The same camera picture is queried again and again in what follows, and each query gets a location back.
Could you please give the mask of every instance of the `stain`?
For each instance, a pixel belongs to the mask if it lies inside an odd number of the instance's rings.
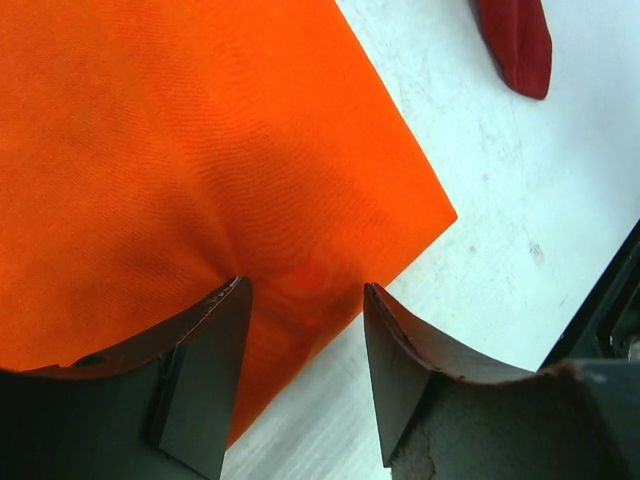
[[[529,242],[529,253],[531,254],[531,257],[533,258],[533,261],[536,262],[536,265],[538,265],[540,267],[544,262],[544,252],[542,251],[542,248],[540,247],[540,244],[534,242],[533,240],[530,241]]]

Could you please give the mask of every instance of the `cloth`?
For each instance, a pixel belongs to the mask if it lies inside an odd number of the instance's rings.
[[[541,0],[477,0],[482,34],[504,80],[542,100],[551,82],[551,34]]]
[[[247,275],[231,440],[455,219],[331,0],[12,0],[0,365],[68,365]]]

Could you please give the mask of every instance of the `white table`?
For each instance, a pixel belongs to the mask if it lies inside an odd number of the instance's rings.
[[[547,0],[542,102],[498,77],[468,0],[340,0],[460,219],[391,285],[536,369],[640,217],[639,0]],[[388,479],[362,318],[227,453],[224,479]]]

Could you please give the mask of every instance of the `folded cloth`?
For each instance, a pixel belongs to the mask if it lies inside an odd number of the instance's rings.
[[[332,0],[13,0],[0,65],[5,368],[247,275],[233,440],[455,219]]]
[[[551,82],[551,34],[541,0],[477,0],[480,27],[504,80],[542,100]]]

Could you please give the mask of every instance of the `dark red cloth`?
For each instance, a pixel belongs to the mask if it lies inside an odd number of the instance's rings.
[[[518,93],[542,100],[551,80],[551,35],[541,0],[477,0],[484,39],[504,80]]]

